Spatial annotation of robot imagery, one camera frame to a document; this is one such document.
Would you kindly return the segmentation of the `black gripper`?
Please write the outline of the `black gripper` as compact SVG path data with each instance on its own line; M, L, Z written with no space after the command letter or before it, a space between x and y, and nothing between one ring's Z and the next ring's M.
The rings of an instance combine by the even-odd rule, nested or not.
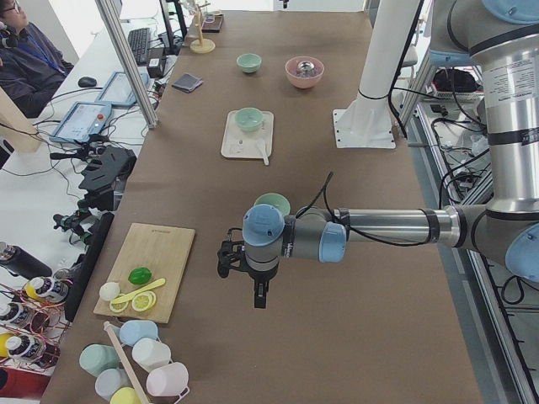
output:
M263 262L247 257L246 260L249 266L248 274L254 282L254 307L265 308L270 281L277 274L279 259L275 257Z

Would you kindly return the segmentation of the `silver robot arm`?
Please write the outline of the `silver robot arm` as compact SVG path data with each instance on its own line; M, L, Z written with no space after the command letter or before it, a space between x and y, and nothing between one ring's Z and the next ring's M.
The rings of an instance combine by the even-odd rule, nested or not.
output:
M438 1L431 42L481 67L493 198L438 210L304 208L287 216L255 205L243 218L240 270L253 279L256 307L265 307L281 258L338 262L347 242L362 239L399 247L441 242L537 281L538 4Z

